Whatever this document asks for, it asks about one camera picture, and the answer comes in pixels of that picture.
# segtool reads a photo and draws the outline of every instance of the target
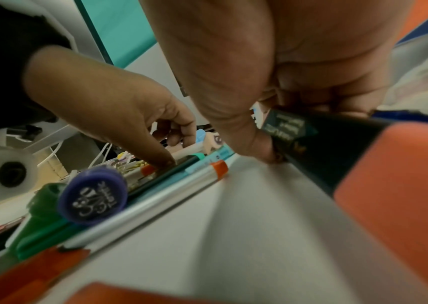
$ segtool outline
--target white pen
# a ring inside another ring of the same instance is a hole
[[[94,241],[95,247],[100,249],[182,200],[222,179],[228,170],[228,166],[222,160],[212,163],[206,168],[132,205],[123,212],[73,236],[62,244],[59,249],[83,248]]]

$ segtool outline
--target black and orange highlighter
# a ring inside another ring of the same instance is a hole
[[[428,283],[428,124],[272,109],[262,129]]]

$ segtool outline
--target hand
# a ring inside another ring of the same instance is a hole
[[[194,115],[154,80],[49,46],[30,59],[23,77],[27,95],[82,132],[123,147],[162,167],[173,162],[159,143],[196,141]],[[150,134],[151,125],[157,129]]]
[[[240,154],[274,161],[249,108],[301,102],[366,116],[412,0],[141,0],[199,111]]]

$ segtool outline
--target blue edge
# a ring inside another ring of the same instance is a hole
[[[423,35],[428,34],[428,19],[414,29],[412,32],[407,34],[402,38],[397,44],[407,42],[409,40],[418,38]],[[421,113],[409,112],[409,111],[377,111],[372,117],[374,118],[383,118],[389,120],[402,120],[402,121],[419,121],[428,123],[428,115],[423,115]]]

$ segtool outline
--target blue cap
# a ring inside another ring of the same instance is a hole
[[[95,225],[121,212],[128,188],[123,176],[112,168],[96,167],[79,173],[57,201],[57,211],[80,225]]]

